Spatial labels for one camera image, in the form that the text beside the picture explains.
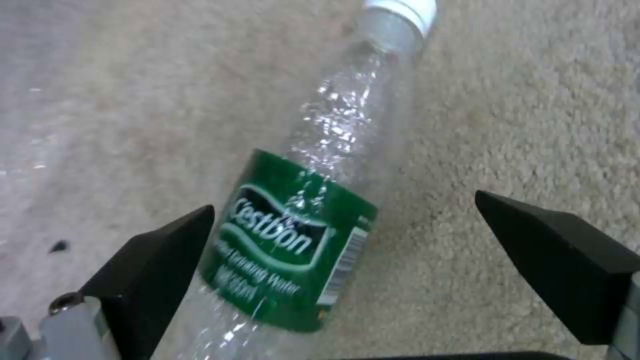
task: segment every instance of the dark spot on carpet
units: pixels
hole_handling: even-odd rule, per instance
[[[53,244],[53,246],[49,250],[49,253],[51,254],[52,252],[67,251],[68,249],[69,249],[69,241],[58,240],[55,244]]]

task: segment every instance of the gray metal part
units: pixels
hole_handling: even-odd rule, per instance
[[[607,352],[607,360],[640,360],[640,272],[631,277],[627,302]]]
[[[0,331],[0,360],[24,360],[31,349],[31,339],[16,317],[2,318],[4,330]]]
[[[51,360],[115,360],[119,355],[105,346],[87,303],[42,320],[40,330]]]

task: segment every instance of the screw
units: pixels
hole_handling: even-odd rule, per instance
[[[76,305],[84,302],[84,296],[78,292],[66,293],[59,296],[49,305],[49,315],[55,315],[65,310],[69,310]]]

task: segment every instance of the bottle neck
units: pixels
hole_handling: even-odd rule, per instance
[[[358,19],[356,32],[382,51],[413,61],[422,50],[420,31],[404,17],[380,8],[366,9]]]

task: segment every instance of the c'estbon logo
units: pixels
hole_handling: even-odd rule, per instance
[[[324,222],[292,213],[252,184],[240,187],[221,230],[233,233],[267,265],[289,271],[313,268],[335,232]]]

